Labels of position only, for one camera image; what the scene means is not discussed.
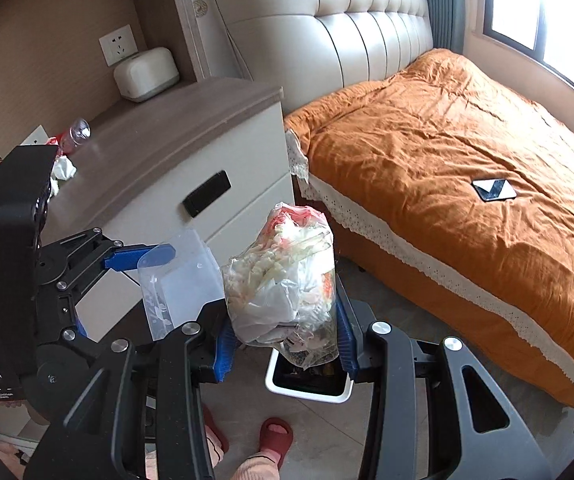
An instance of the floor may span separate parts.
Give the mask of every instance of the floor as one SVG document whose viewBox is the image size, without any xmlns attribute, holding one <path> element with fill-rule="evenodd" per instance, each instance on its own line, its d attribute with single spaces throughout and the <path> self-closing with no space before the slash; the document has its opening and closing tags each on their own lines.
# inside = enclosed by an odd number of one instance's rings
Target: floor
<svg viewBox="0 0 574 480">
<path fill-rule="evenodd" d="M 368 302 L 378 319 L 400 327 L 410 337 L 438 342 L 454 335 L 447 325 L 397 295 L 347 260 L 337 272 L 350 298 Z M 231 448 L 215 469 L 228 480 L 236 467 L 257 450 L 257 431 L 269 416 L 281 416 L 294 429 L 295 441 L 281 471 L 283 480 L 354 480 L 358 475 L 366 436 L 371 387 L 357 384 L 344 404 L 300 401 L 269 393 L 264 374 L 270 351 L 239 350 L 234 368 L 219 385 L 201 387 L 203 400 L 230 439 Z M 500 370 L 477 353 L 510 401 L 522 415 L 549 460 L 554 477 L 574 457 L 574 409 Z M 419 382 L 418 478 L 427 471 L 426 401 Z"/>
</svg>

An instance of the clear plastic bottle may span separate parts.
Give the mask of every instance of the clear plastic bottle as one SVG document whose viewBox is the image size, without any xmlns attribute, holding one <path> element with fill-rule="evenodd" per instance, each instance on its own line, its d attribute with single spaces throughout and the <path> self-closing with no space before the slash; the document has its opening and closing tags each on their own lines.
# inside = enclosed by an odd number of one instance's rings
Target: clear plastic bottle
<svg viewBox="0 0 574 480">
<path fill-rule="evenodd" d="M 73 153 L 78 146 L 89 140 L 91 130 L 89 124 L 82 118 L 77 118 L 69 129 L 60 137 L 60 149 L 65 155 Z"/>
</svg>

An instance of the orange duvet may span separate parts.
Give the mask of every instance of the orange duvet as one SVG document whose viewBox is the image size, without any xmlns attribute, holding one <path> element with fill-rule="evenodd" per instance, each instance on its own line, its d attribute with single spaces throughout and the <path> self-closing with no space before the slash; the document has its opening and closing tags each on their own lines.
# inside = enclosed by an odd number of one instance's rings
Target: orange duvet
<svg viewBox="0 0 574 480">
<path fill-rule="evenodd" d="M 574 134 L 564 124 L 465 57 L 433 50 L 285 126 L 308 166 L 304 196 L 343 226 L 341 253 L 574 407 Z M 506 178 L 517 198 L 482 202 L 471 181 L 483 178 Z"/>
</svg>

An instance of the tile grout line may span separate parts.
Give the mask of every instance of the tile grout line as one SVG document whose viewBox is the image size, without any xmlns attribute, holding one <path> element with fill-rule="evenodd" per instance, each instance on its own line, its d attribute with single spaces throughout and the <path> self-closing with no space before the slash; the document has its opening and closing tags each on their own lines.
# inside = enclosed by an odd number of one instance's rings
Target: tile grout line
<svg viewBox="0 0 574 480">
<path fill-rule="evenodd" d="M 350 438 L 351 440 L 353 440 L 356 444 L 359 444 L 360 446 L 364 447 L 364 442 L 358 442 L 355 438 L 353 438 L 351 435 L 347 435 L 343 430 L 341 430 L 340 428 L 334 426 L 332 423 L 330 423 L 328 420 L 326 420 L 326 418 L 324 418 L 324 416 L 319 415 L 318 413 L 316 413 L 312 408 L 310 408 L 309 406 L 307 406 L 304 402 L 302 402 L 302 400 L 300 399 L 296 399 L 300 404 L 302 404 L 305 408 L 307 408 L 311 413 L 313 413 L 315 416 L 321 418 L 322 420 L 324 420 L 327 424 L 329 424 L 332 428 L 334 428 L 335 430 L 340 431 L 340 433 L 342 433 L 345 437 Z"/>
</svg>

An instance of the tufted leather headboard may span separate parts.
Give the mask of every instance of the tufted leather headboard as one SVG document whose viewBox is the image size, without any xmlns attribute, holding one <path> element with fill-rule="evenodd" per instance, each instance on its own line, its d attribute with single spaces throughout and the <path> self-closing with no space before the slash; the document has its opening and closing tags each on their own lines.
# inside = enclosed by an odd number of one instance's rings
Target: tufted leather headboard
<svg viewBox="0 0 574 480">
<path fill-rule="evenodd" d="M 433 46 L 427 0 L 216 0 L 245 75 L 290 112 L 389 77 Z"/>
</svg>

